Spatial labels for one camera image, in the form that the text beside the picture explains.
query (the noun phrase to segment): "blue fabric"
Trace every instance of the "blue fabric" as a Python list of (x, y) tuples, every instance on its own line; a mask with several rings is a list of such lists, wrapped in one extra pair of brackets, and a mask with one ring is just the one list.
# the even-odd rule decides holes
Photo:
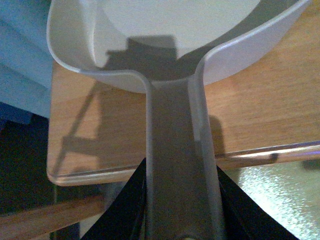
[(1, 0), (0, 19), (51, 57), (46, 40), (50, 0)]
[(50, 0), (0, 0), (0, 103), (50, 116)]
[(29, 124), (32, 113), (0, 102), (0, 120), (10, 120), (19, 124)]
[(7, 120), (0, 118), (0, 132), (5, 128)]

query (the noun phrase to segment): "wooden table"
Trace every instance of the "wooden table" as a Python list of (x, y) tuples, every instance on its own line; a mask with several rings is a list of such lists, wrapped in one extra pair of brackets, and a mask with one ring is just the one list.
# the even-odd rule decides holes
[[(241, 72), (205, 87), (223, 169), (319, 158), (320, 1)], [(127, 180), (146, 152), (146, 97), (54, 63), (47, 174), (62, 186)]]

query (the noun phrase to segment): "scoop handle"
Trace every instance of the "scoop handle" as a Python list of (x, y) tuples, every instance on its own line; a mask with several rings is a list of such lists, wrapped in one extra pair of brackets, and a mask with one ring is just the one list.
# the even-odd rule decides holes
[(146, 239), (223, 239), (202, 75), (149, 80), (146, 97)]

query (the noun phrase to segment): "metallic surface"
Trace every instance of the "metallic surface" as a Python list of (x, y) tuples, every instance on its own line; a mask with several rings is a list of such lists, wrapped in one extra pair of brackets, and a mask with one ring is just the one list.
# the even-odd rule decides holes
[(297, 238), (320, 239), (320, 160), (251, 166), (225, 172)]

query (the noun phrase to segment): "white plastic scoop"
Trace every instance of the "white plastic scoop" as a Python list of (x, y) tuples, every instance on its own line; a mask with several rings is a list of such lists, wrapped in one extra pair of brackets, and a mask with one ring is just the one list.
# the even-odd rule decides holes
[(224, 238), (204, 84), (260, 59), (309, 2), (52, 1), (58, 63), (146, 93), (147, 239)]

